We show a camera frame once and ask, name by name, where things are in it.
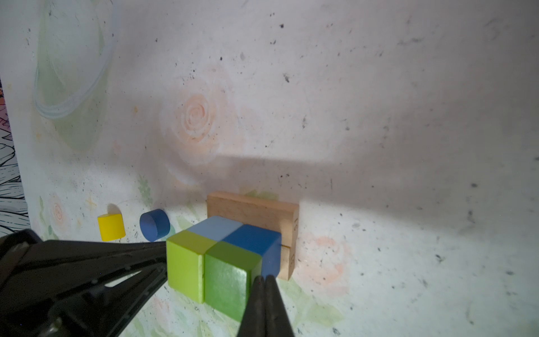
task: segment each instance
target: yellow cylinder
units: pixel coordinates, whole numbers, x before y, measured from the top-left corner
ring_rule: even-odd
[[[123,238],[126,235],[126,229],[123,226],[121,214],[104,214],[98,216],[99,231],[103,241],[112,241]]]

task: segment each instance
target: light blue cube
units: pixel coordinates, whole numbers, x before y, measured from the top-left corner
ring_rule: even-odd
[[[214,241],[221,241],[242,225],[243,223],[239,221],[212,216],[187,228],[187,230]]]

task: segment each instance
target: dark green cube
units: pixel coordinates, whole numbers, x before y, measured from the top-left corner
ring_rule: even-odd
[[[241,321],[254,278],[262,270],[262,256],[218,242],[205,255],[206,303],[232,319]]]

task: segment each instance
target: lime green cube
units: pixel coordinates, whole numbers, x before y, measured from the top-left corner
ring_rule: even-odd
[[[217,242],[190,231],[167,239],[168,284],[193,301],[204,303],[204,254]]]

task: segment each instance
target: green cube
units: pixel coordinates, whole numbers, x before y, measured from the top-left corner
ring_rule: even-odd
[[[169,286],[193,301],[204,303],[204,254],[217,242],[190,231],[167,239]]]
[[[241,321],[254,278],[262,270],[262,256],[220,241],[205,256],[206,303]]]

